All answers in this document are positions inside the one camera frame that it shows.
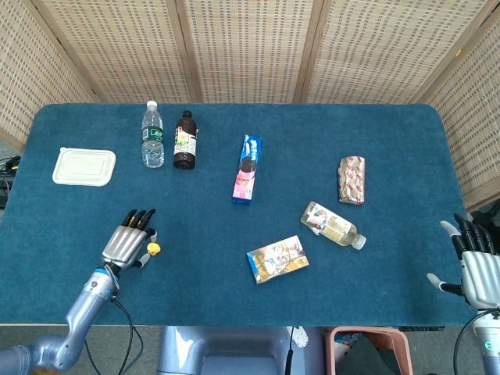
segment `colorful box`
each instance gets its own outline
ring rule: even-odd
[[[257,284],[309,265],[297,236],[247,252],[247,258]]]
[[[240,165],[234,183],[233,203],[249,205],[252,202],[253,185],[262,145],[263,139],[261,137],[245,135],[240,154]]]

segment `pink bin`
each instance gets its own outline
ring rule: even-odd
[[[363,336],[372,341],[378,350],[392,349],[398,360],[399,371],[402,375],[413,375],[412,360],[409,355],[408,339],[405,334],[394,328],[384,327],[335,327],[327,335],[327,374],[335,375],[334,338],[341,332],[362,332]]]

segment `plastic bottle lying down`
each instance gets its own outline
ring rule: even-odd
[[[356,250],[361,250],[366,242],[366,237],[358,234],[353,223],[316,202],[309,203],[300,221],[315,234],[322,234],[341,246],[351,245]]]

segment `plastic bottle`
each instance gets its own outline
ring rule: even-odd
[[[366,243],[366,237],[358,234],[354,224],[316,202],[309,203],[300,221],[315,234],[322,234],[341,246],[351,245],[361,250]]]
[[[180,170],[191,170],[196,164],[196,135],[198,128],[190,111],[182,112],[175,130],[173,165]]]
[[[150,100],[142,118],[142,162],[149,168],[158,168],[165,161],[163,122],[158,105]]]

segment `white bottle cap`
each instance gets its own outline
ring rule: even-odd
[[[352,247],[356,250],[361,250],[366,243],[366,237],[358,234],[358,239],[352,243]]]
[[[150,111],[156,111],[156,109],[158,108],[158,104],[154,100],[150,100],[146,104],[146,107],[148,107]]]

